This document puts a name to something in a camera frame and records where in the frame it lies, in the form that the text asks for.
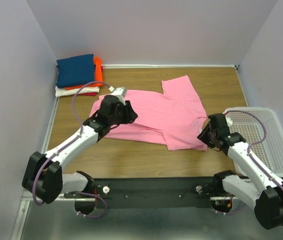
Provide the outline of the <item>pink t shirt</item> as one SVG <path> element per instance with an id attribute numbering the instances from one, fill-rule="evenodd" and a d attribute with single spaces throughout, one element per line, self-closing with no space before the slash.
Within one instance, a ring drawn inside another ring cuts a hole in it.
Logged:
<path id="1" fill-rule="evenodd" d="M 128 90 L 125 96 L 137 114 L 133 123 L 121 124 L 106 137 L 161 144 L 170 151 L 205 151 L 197 136 L 207 119 L 201 99 L 185 75 L 161 82 L 162 93 Z"/>

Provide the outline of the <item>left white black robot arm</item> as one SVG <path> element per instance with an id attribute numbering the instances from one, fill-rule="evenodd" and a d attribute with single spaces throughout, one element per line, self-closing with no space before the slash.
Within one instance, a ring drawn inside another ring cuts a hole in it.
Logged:
<path id="1" fill-rule="evenodd" d="M 31 192 L 37 205 L 50 204 L 65 193 L 76 192 L 82 198 L 88 197 L 93 190 L 92 178 L 84 172 L 65 174 L 65 168 L 112 129 L 132 124 L 137 117 L 129 100 L 106 95 L 99 109 L 71 137 L 45 153 L 36 151 L 29 157 L 22 187 Z"/>

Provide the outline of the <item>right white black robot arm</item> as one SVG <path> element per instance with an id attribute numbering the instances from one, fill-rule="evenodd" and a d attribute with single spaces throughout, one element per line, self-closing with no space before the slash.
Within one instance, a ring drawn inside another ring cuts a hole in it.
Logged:
<path id="1" fill-rule="evenodd" d="M 211 114 L 198 139 L 210 149 L 217 148 L 241 167 L 251 180 L 247 183 L 232 171 L 214 175 L 212 192 L 232 194 L 249 206 L 260 225 L 267 229 L 283 226 L 283 179 L 273 173 L 253 152 L 253 143 L 230 131 L 229 111 Z"/>

